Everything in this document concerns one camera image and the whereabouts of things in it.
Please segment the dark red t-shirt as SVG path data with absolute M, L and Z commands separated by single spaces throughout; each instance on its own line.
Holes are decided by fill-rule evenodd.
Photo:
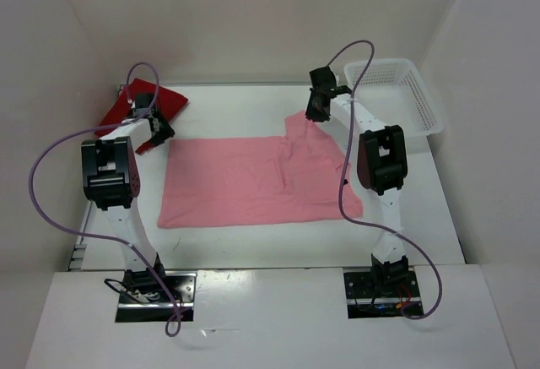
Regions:
M 135 78 L 129 85 L 128 91 L 130 98 L 134 101 L 135 95 L 139 93 L 151 93 L 154 94 L 155 84 Z M 158 103 L 156 105 L 157 110 L 166 118 L 171 125 L 174 118 L 178 113 L 188 104 L 188 99 L 181 94 L 178 94 L 172 90 L 168 90 L 163 87 L 159 87 Z M 99 126 L 117 124 L 123 122 L 126 118 L 132 117 L 132 103 L 127 98 L 126 88 L 121 89 L 121 93 L 118 96 L 116 103 L 106 113 L 105 117 L 101 120 Z M 149 120 L 143 125 L 143 136 L 148 137 L 151 134 Z M 151 147 L 149 145 L 149 139 L 142 142 L 140 138 L 132 138 L 132 145 L 136 148 L 135 152 L 138 155 L 142 155 L 151 149 L 157 147 Z

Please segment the light pink t-shirt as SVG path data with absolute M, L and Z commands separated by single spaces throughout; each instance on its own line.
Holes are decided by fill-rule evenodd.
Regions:
M 283 136 L 170 142 L 161 229 L 339 220 L 364 208 L 334 138 L 302 112 Z

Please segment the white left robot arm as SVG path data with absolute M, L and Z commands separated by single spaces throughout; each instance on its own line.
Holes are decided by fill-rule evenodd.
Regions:
M 159 254 L 151 245 L 138 209 L 141 179 L 135 148 L 151 138 L 150 122 L 126 120 L 100 139 L 81 144 L 84 194 L 102 211 L 112 240 L 124 246 L 123 283 L 151 301 L 174 298 Z

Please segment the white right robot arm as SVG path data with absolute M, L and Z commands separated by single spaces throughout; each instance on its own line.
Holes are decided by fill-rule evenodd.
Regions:
M 398 125 L 388 126 L 377 120 L 362 105 L 352 99 L 340 99 L 351 89 L 310 89 L 306 118 L 313 122 L 330 120 L 331 105 L 338 108 L 338 119 L 349 123 L 348 147 L 345 160 L 349 160 L 355 128 L 360 131 L 356 174 L 359 183 L 379 202 L 381 223 L 360 221 L 359 224 L 379 229 L 371 253 L 370 274 L 376 294 L 395 290 L 407 277 L 408 258 L 402 243 L 400 197 L 404 179 L 408 174 L 404 132 Z

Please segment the white plastic basket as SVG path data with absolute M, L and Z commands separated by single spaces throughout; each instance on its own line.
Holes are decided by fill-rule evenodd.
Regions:
M 407 152 L 429 150 L 427 137 L 441 133 L 438 106 L 412 61 L 405 58 L 350 62 L 344 66 L 348 86 L 355 89 L 355 130 L 379 130 L 398 125 Z

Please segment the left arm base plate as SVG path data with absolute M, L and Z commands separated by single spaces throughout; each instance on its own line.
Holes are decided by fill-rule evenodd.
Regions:
M 173 305 L 160 285 L 139 290 L 126 279 L 105 279 L 106 285 L 118 294 L 116 323 L 165 323 L 173 314 Z M 192 322 L 194 316 L 197 273 L 169 271 L 164 282 L 180 305 L 181 321 Z

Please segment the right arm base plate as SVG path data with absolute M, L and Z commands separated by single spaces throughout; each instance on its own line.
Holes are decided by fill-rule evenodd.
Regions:
M 417 276 L 410 269 L 405 279 L 377 290 L 369 269 L 343 271 L 349 319 L 401 317 L 424 314 Z

